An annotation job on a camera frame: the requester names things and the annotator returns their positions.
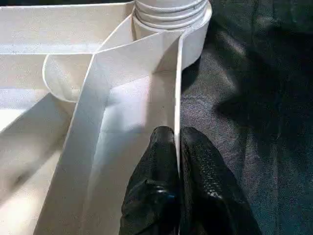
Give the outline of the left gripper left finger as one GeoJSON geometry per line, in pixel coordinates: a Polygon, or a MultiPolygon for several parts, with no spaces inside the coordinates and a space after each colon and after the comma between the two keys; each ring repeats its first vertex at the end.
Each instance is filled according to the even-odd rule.
{"type": "Polygon", "coordinates": [[[121,212],[121,235],[178,234],[179,173],[174,132],[170,127],[153,130],[129,179],[121,212]]]}

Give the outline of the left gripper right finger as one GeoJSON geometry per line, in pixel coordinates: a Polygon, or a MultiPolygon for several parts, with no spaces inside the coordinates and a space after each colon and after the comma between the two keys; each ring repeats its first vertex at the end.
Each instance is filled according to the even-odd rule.
{"type": "Polygon", "coordinates": [[[180,131],[182,235],[260,235],[232,171],[209,138],[193,127],[180,131]]]}

